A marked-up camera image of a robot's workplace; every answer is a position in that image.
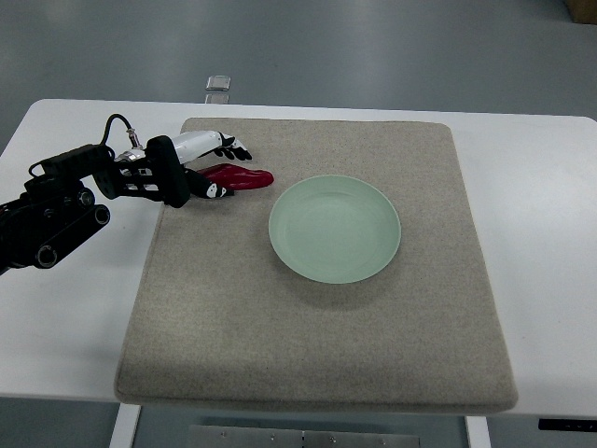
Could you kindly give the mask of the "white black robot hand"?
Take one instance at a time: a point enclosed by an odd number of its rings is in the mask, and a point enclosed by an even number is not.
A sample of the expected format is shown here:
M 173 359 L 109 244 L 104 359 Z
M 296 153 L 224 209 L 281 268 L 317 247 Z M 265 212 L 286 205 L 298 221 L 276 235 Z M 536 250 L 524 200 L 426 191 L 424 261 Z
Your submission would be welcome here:
M 147 141 L 145 155 L 151 159 L 150 171 L 165 204 L 180 208 L 192 195 L 211 200 L 234 194 L 233 189 L 187 168 L 188 163 L 210 154 L 229 160 L 252 160 L 239 139 L 216 131 L 186 132 L 175 138 L 161 135 Z

